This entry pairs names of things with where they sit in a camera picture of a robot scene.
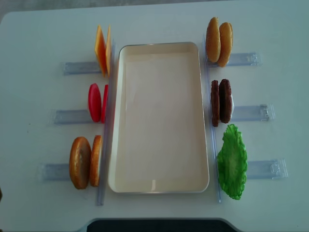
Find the bun slice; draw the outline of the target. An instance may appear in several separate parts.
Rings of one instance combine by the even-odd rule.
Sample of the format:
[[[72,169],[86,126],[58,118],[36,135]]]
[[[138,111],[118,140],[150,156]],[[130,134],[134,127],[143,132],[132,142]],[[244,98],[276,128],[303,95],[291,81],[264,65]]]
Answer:
[[[70,179],[77,189],[85,189],[89,182],[91,147],[85,137],[77,137],[70,151]]]
[[[90,185],[99,186],[100,161],[103,139],[101,135],[96,135],[93,141],[91,163],[90,163]]]

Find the red tomato slice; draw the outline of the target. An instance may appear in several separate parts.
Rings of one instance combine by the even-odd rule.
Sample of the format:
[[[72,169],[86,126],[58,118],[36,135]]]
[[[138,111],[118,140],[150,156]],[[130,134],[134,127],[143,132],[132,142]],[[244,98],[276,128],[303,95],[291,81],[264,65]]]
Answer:
[[[88,109],[94,122],[101,122],[101,93],[98,85],[93,83],[88,92]]]
[[[102,102],[102,109],[101,109],[101,123],[105,123],[106,118],[106,109],[107,109],[107,100],[108,100],[108,89],[109,86],[105,85],[104,87],[104,95],[103,95],[103,102]]]

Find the inner brown meat patty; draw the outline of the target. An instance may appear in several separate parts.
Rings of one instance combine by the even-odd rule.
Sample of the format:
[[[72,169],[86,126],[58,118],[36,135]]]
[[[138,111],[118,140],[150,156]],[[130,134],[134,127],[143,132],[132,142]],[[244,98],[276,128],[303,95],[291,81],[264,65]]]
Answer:
[[[219,85],[217,80],[211,82],[212,125],[217,127],[220,119]]]

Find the outer brown meat patty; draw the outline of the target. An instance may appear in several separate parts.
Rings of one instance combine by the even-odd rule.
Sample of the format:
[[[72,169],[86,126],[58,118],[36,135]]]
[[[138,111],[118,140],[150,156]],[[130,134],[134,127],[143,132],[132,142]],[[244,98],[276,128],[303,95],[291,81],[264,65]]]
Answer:
[[[219,84],[220,120],[228,123],[232,115],[232,91],[228,79],[223,79]]]

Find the inner orange cheese slice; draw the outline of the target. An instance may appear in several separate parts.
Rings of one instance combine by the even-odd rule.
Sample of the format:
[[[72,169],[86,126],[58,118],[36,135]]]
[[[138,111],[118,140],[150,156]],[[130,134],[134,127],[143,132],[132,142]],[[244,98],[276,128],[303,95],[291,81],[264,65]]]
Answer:
[[[108,75],[108,77],[110,77],[111,56],[112,56],[111,25],[108,26],[105,56],[106,56],[107,75]]]

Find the orange cheese slice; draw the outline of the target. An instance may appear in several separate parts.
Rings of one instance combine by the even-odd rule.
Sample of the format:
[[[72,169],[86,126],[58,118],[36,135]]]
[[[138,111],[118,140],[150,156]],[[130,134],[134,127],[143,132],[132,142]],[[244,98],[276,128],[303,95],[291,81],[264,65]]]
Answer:
[[[95,41],[95,54],[98,60],[98,64],[100,66],[101,72],[103,77],[107,72],[107,65],[106,65],[106,44],[103,36],[103,32],[101,26],[98,25],[97,33],[96,33],[96,41]]]
[[[105,56],[106,56],[107,75],[108,75],[108,77],[110,77],[111,56],[112,56],[111,25],[108,26]]]

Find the outer orange cheese slice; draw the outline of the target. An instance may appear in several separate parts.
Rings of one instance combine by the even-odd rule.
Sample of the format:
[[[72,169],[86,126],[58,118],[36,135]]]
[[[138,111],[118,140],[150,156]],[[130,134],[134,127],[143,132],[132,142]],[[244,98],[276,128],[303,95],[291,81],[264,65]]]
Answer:
[[[95,54],[98,60],[98,64],[100,66],[101,72],[103,77],[107,72],[107,65],[106,65],[106,44],[103,36],[103,32],[101,26],[98,25],[97,33],[96,33],[96,41],[95,41]]]

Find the green lettuce leaf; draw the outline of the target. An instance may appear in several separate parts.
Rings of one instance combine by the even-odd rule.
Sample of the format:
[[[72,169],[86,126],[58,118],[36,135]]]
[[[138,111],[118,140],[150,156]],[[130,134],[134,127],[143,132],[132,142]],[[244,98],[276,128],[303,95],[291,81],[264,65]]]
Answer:
[[[219,184],[230,198],[239,200],[247,180],[248,157],[242,133],[237,126],[227,126],[223,142],[217,156]]]

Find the clear lettuce holder track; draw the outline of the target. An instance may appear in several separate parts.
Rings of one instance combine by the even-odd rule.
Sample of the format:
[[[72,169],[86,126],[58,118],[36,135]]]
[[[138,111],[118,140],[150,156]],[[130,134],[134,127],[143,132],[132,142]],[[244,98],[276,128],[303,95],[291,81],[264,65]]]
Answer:
[[[247,179],[280,179],[287,178],[285,159],[249,161]]]

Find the cream rectangular tray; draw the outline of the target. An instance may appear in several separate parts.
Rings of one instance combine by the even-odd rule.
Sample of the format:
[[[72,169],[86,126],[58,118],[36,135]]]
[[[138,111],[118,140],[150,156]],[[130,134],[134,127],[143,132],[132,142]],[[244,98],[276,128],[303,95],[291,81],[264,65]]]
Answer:
[[[210,178],[197,45],[127,45],[118,57],[109,187],[203,192]]]

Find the inner top bun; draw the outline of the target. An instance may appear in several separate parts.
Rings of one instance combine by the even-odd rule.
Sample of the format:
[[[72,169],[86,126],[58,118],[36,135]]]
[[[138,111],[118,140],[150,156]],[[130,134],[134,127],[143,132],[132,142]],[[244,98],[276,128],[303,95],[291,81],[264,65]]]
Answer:
[[[207,27],[206,32],[206,53],[210,62],[216,63],[221,52],[219,19],[213,17]]]

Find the clear patty holder track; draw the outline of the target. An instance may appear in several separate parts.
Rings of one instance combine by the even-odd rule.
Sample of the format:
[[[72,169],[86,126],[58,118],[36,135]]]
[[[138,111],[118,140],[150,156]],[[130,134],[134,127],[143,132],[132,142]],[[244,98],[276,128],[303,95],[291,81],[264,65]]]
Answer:
[[[275,117],[275,110],[272,104],[235,106],[230,121],[270,121],[274,120]]]

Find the clear bun holder track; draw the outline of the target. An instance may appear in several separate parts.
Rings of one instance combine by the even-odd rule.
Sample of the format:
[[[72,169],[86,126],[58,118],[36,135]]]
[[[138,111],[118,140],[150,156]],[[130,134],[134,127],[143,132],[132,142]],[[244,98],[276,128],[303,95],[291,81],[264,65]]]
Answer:
[[[262,59],[258,52],[232,53],[226,67],[233,66],[260,66]]]
[[[37,178],[40,181],[70,181],[69,165],[62,164],[40,164],[37,168]]]

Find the clear left long rail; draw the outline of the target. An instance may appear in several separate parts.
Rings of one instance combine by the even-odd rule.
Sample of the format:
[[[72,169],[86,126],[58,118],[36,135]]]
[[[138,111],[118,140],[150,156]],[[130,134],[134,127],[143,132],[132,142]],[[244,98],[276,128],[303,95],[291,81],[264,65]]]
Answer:
[[[107,105],[106,105],[106,118],[105,118],[105,126],[104,126],[104,141],[102,148],[102,160],[100,165],[100,181],[99,187],[97,190],[97,198],[96,205],[103,206],[104,198],[105,198],[105,190],[107,185],[107,175],[108,175],[108,153],[110,147],[110,130],[112,124],[112,92],[113,92],[113,82],[114,82],[114,62],[115,62],[115,47],[116,43],[114,39],[112,40],[112,56],[111,56],[111,76],[108,83],[108,97],[107,97]]]

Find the clear right long rail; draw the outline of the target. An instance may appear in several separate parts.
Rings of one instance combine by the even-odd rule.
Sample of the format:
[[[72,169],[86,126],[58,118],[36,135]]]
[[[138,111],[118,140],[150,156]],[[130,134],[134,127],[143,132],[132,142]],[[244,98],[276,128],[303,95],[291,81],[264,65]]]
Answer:
[[[204,50],[204,75],[206,81],[206,88],[207,88],[207,95],[209,100],[209,128],[210,128],[210,139],[211,139],[211,154],[212,154],[212,161],[213,161],[213,169],[214,169],[214,182],[215,182],[215,189],[216,189],[216,196],[217,202],[220,204],[221,200],[221,187],[219,184],[219,174],[218,174],[218,165],[217,165],[217,144],[216,144],[216,133],[215,127],[212,124],[212,109],[211,109],[211,81],[209,75],[209,65],[208,65],[208,58],[206,54],[206,33],[203,35],[203,50]]]

